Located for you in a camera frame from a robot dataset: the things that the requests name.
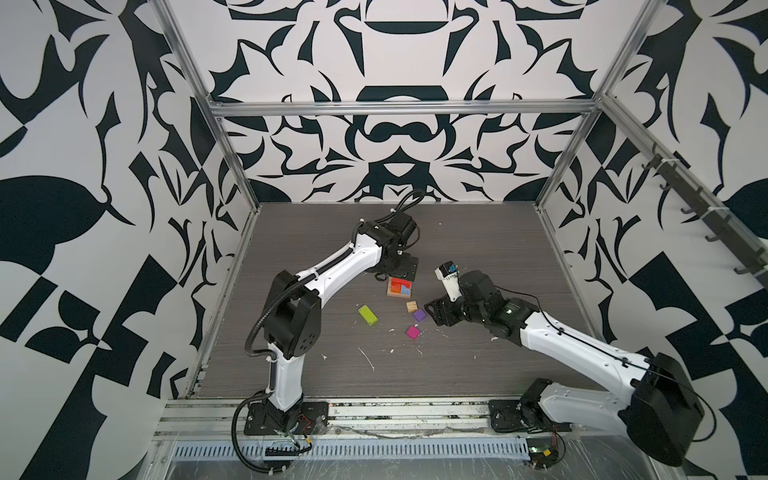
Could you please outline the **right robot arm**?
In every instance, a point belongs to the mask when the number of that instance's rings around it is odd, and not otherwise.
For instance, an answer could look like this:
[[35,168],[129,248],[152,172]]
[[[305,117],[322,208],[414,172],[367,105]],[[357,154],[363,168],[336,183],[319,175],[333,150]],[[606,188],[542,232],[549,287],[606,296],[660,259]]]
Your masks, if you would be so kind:
[[425,308],[436,324],[478,324],[597,384],[590,390],[535,380],[519,400],[522,423],[584,425],[622,435],[662,464],[684,463],[710,406],[680,362],[663,353],[645,356],[610,346],[554,319],[536,296],[500,288],[479,270],[460,273],[448,261],[435,275],[445,293]]

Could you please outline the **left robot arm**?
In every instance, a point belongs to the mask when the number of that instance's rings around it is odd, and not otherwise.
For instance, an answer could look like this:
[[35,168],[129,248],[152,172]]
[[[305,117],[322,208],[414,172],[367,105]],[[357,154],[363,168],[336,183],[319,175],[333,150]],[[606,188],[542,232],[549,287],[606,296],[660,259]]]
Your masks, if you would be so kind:
[[267,389],[249,402],[264,414],[266,425],[290,431],[298,423],[305,354],[319,339],[322,309],[336,293],[363,273],[380,281],[415,280],[418,258],[410,253],[415,244],[410,237],[418,237],[420,229],[408,210],[425,195],[422,190],[407,193],[383,217],[360,220],[350,241],[323,261],[275,276],[244,342],[247,356],[265,356],[270,364]]

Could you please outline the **green wood block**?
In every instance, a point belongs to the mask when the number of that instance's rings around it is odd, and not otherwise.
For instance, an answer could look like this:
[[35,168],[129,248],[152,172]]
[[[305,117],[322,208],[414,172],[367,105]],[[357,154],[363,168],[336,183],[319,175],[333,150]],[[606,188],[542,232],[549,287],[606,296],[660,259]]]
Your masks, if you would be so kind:
[[361,306],[358,309],[358,313],[369,326],[375,325],[378,322],[377,315],[367,305]]

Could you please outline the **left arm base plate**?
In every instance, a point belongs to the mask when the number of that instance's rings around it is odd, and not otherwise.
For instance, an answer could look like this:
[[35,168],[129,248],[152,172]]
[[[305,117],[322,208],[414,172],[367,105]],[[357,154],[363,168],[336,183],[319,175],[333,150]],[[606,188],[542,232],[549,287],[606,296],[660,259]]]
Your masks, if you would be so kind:
[[256,402],[248,407],[244,434],[264,436],[273,433],[311,434],[325,427],[329,415],[327,402],[300,400],[286,411],[279,410],[270,401]]

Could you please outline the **red arch wood block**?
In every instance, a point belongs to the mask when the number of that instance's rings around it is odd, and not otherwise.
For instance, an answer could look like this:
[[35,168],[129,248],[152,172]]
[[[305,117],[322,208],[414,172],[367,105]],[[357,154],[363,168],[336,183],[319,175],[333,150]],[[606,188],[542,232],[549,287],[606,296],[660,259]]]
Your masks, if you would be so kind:
[[391,286],[393,284],[400,284],[401,286],[406,286],[406,287],[409,287],[410,289],[412,288],[412,282],[405,279],[390,278],[389,285]]

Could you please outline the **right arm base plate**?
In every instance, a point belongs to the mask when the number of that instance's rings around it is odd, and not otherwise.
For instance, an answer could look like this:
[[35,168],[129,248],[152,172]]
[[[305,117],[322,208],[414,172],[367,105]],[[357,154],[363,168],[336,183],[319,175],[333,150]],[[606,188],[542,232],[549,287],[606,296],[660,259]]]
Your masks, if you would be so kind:
[[538,404],[522,400],[490,400],[490,427],[496,433],[571,432],[570,423],[550,420]]

